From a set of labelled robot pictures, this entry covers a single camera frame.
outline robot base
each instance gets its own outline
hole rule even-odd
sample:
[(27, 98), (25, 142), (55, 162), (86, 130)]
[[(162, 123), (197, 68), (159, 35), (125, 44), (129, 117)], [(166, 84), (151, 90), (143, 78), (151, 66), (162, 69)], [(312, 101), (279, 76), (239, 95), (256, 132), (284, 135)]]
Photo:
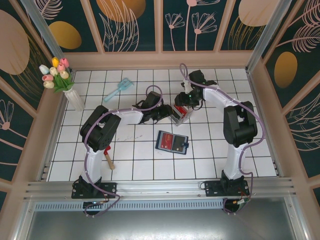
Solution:
[[(110, 192), (117, 193), (116, 182), (101, 182), (101, 178), (95, 182), (99, 188)], [(114, 199), (115, 196), (107, 195), (109, 199)], [(72, 186), (72, 199), (104, 199), (105, 196), (101, 191), (95, 189), (90, 183), (87, 183), (83, 178), (79, 177), (79, 183), (74, 183)]]
[(247, 196), (250, 194), (248, 182), (244, 179), (244, 176), (229, 180), (224, 171), (222, 171), (220, 180), (205, 181), (204, 189), (207, 197), (240, 197), (241, 191)]

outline pink tulip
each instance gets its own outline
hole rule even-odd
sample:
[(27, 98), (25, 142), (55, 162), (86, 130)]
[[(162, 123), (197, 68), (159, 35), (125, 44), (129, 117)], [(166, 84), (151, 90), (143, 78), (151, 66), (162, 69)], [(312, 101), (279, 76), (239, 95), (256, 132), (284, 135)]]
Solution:
[(66, 70), (64, 64), (62, 62), (59, 62), (58, 67), (56, 68), (57, 71), (60, 73), (61, 71)]
[(68, 60), (66, 58), (61, 58), (60, 59), (60, 63), (62, 63), (65, 68), (69, 67), (69, 62), (68, 62)]
[(42, 77), (42, 81), (52, 81), (54, 79), (54, 76), (52, 76), (51, 74), (47, 74), (47, 75), (44, 75)]

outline metal base plate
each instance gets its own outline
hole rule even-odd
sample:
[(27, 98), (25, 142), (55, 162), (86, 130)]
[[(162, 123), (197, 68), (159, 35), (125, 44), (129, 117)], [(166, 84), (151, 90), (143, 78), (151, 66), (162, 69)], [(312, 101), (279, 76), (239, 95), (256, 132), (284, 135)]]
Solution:
[(229, 187), (228, 191), (225, 192), (219, 180), (217, 181), (205, 181), (204, 183), (205, 195), (207, 197), (226, 197), (226, 196), (241, 196), (241, 191), (239, 188), (246, 194), (249, 195), (248, 182), (243, 180), (239, 185), (237, 184), (234, 187)]
[[(110, 193), (117, 193), (117, 183), (116, 182), (102, 182), (99, 187)], [(109, 199), (114, 199), (115, 196), (107, 195)], [(72, 189), (72, 199), (104, 199), (105, 196), (102, 192), (98, 192), (93, 195), (91, 192), (85, 191), (79, 183), (75, 183)]]

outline brush handle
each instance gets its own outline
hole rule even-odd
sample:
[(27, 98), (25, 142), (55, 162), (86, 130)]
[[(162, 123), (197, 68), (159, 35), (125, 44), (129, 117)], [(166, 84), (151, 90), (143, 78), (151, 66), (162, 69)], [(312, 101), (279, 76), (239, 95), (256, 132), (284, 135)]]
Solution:
[(120, 92), (120, 89), (114, 90), (112, 93), (110, 93), (108, 96), (104, 97), (103, 101), (108, 102), (110, 99), (112, 99), (118, 92)]
[(109, 154), (106, 154), (105, 158), (106, 158), (106, 160), (107, 160), (107, 162), (109, 164), (109, 168), (111, 170), (114, 170), (116, 167), (115, 167), (114, 163), (111, 161), (111, 158), (110, 158)]

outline flower bouquet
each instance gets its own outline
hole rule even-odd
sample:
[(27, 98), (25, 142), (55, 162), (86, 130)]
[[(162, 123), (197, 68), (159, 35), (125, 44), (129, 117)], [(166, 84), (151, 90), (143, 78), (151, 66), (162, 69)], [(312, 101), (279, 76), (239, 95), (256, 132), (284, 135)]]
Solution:
[(83, 111), (85, 104), (76, 90), (73, 89), (74, 82), (71, 82), (71, 74), (67, 71), (69, 62), (66, 58), (52, 58), (50, 69), (45, 65), (40, 65), (39, 69), (43, 74), (43, 86), (46, 89), (54, 89), (55, 93), (64, 92), (64, 95), (72, 104), (75, 110)]

